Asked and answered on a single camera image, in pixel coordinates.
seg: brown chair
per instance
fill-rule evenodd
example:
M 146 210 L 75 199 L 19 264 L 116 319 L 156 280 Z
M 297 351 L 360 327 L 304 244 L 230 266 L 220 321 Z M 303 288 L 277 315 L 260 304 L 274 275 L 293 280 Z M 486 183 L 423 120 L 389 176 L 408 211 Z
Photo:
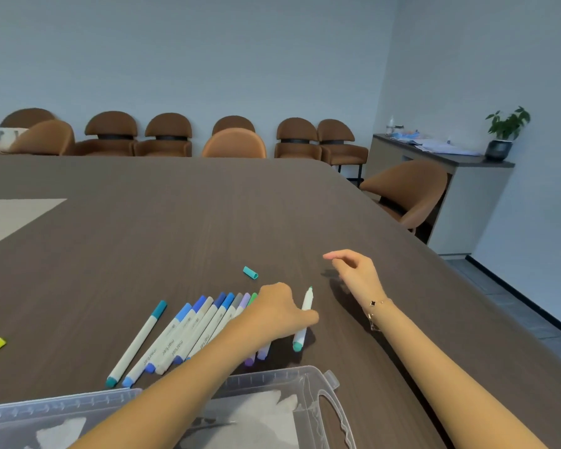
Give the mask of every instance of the brown chair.
M 97 135 L 97 139 L 75 143 L 63 154 L 65 156 L 132 156 L 137 124 L 128 113 L 102 112 L 87 123 L 85 135 Z
M 0 123 L 0 128 L 25 128 L 29 129 L 42 121 L 55 120 L 52 113 L 41 108 L 29 108 L 17 110 Z
M 287 118 L 279 124 L 276 130 L 276 138 L 280 140 L 280 143 L 277 143 L 275 147 L 276 158 L 315 160 L 322 158 L 322 148 L 310 143 L 310 141 L 318 141 L 318 133 L 314 125 L 308 120 Z
M 322 146 L 322 160 L 330 165 L 359 165 L 357 185 L 361 182 L 361 169 L 368 161 L 368 149 L 350 145 L 355 137 L 351 129 L 339 120 L 322 120 L 318 124 L 318 139 Z
M 12 143 L 9 154 L 58 156 L 72 145 L 75 145 L 73 128 L 64 121 L 49 120 L 23 132 Z
M 379 204 L 382 209 L 414 233 L 439 202 L 446 187 L 447 172 L 429 160 L 403 162 L 368 178 L 359 186 L 361 190 L 381 196 Z
M 227 128 L 204 145 L 203 157 L 266 158 L 266 145 L 259 135 L 244 128 Z
M 179 113 L 161 113 L 145 128 L 146 137 L 156 140 L 136 142 L 135 156 L 191 157 L 191 123 Z
M 228 128 L 244 128 L 255 132 L 254 125 L 247 118 L 240 117 L 239 115 L 229 115 L 219 119 L 212 128 L 212 135 Z

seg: potted plant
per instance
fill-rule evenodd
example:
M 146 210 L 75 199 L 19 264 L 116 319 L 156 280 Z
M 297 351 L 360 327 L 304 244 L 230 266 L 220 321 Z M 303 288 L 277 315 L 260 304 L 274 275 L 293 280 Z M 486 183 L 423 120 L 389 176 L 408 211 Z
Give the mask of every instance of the potted plant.
M 500 114 L 501 111 L 497 110 L 486 117 L 486 120 L 492 119 L 488 133 L 496 135 L 496 139 L 488 143 L 486 157 L 499 162 L 507 157 L 513 140 L 518 137 L 524 125 L 530 122 L 530 113 L 522 106 L 519 106 L 508 118 L 502 119 Z

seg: baseboard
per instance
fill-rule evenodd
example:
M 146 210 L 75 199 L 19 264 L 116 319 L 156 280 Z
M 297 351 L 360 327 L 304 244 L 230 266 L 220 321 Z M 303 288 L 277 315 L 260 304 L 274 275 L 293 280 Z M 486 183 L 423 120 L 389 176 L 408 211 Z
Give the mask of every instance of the baseboard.
M 490 269 L 485 267 L 483 264 L 479 263 L 477 260 L 474 260 L 471 256 L 468 255 L 468 256 L 465 257 L 465 259 L 467 261 L 469 261 L 471 264 L 473 264 L 475 267 L 477 267 L 484 274 L 486 274 L 488 277 L 490 277 L 492 280 L 494 280 L 497 284 L 499 284 L 500 286 L 505 288 L 505 290 L 507 290 L 509 293 L 511 293 L 516 298 L 518 298 L 525 305 L 530 307 L 534 312 L 536 312 L 538 315 L 543 317 L 546 321 L 548 321 L 550 324 L 552 324 L 553 326 L 555 326 L 557 329 L 559 329 L 561 331 L 561 321 L 559 321 L 553 315 L 549 314 L 546 310 L 541 308 L 538 304 L 531 301 L 531 299 L 529 299 L 527 296 L 518 292 L 515 288 L 513 288 L 507 282 L 505 282 L 505 280 L 501 279 L 498 275 L 494 274 L 494 272 L 492 272 Z

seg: forearm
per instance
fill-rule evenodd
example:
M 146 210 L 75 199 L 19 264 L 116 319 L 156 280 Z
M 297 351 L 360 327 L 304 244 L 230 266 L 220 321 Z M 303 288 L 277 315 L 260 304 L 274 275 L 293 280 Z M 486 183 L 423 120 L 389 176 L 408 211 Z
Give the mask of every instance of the forearm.
M 73 449 L 170 449 L 232 371 L 268 342 L 237 318 L 191 360 L 100 423 Z
M 390 299 L 377 302 L 372 321 L 423 392 L 457 449 L 546 448 Z

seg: left hand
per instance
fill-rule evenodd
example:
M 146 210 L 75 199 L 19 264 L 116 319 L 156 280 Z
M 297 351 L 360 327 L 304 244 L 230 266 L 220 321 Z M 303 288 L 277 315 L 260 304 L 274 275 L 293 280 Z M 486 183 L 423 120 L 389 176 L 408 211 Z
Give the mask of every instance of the left hand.
M 237 318 L 256 326 L 267 340 L 280 339 L 318 322 L 318 312 L 301 310 L 293 301 L 289 285 L 279 282 L 265 285 L 258 297 Z

